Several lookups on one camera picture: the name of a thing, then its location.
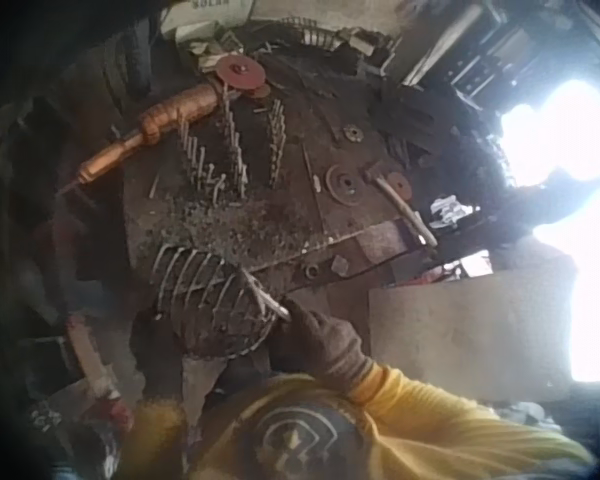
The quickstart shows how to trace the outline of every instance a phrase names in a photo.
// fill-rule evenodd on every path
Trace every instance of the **gray glove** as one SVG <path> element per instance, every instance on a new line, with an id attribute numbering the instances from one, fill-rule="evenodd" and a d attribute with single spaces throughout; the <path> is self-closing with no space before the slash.
<path id="1" fill-rule="evenodd" d="M 373 360 L 362 353 L 362 341 L 351 323 L 309 312 L 296 302 L 283 302 L 291 322 L 272 335 L 272 354 L 340 392 L 349 392 L 371 370 Z"/>

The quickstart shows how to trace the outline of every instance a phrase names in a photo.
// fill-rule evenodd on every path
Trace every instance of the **yellow shirt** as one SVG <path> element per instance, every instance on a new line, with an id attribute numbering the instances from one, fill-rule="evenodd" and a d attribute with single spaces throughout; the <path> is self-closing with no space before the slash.
<path id="1" fill-rule="evenodd" d="M 232 397 L 203 416 L 189 478 L 250 478 L 241 460 L 245 428 L 277 406 L 306 402 L 332 406 L 361 432 L 369 445 L 368 478 L 482 479 L 529 472 L 554 459 L 594 462 L 582 446 L 558 433 L 501 420 L 473 401 L 374 365 L 346 396 L 293 375 Z M 183 429 L 184 417 L 173 405 L 141 407 L 123 445 L 118 478 L 169 478 Z"/>

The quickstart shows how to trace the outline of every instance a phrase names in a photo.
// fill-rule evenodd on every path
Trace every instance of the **yellow sleeve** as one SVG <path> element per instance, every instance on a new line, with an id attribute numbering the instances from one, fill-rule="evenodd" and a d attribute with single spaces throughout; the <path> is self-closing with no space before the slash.
<path id="1" fill-rule="evenodd" d="M 122 443 L 115 480 L 181 478 L 185 432 L 184 412 L 175 402 L 138 407 L 133 427 Z"/>
<path id="2" fill-rule="evenodd" d="M 594 463 L 586 449 L 557 432 L 502 420 L 474 401 L 410 380 L 386 366 L 374 365 L 349 397 L 379 430 L 398 438 L 471 452 L 514 468 L 560 458 Z"/>

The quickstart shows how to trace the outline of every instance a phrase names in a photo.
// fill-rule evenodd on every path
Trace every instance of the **work glove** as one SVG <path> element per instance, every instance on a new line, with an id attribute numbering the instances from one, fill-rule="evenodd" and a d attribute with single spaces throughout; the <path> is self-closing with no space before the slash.
<path id="1" fill-rule="evenodd" d="M 309 312 L 290 299 L 283 302 L 291 321 L 280 322 L 270 342 L 272 356 L 290 362 L 326 386 L 348 393 L 373 366 L 351 323 Z"/>

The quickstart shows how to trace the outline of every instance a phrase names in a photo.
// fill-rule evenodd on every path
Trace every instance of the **red grinding disc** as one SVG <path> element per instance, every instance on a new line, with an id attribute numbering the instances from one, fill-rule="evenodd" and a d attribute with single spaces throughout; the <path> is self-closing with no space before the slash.
<path id="1" fill-rule="evenodd" d="M 216 75 L 236 90 L 255 90 L 264 85 L 264 68 L 244 55 L 227 55 L 218 60 Z"/>

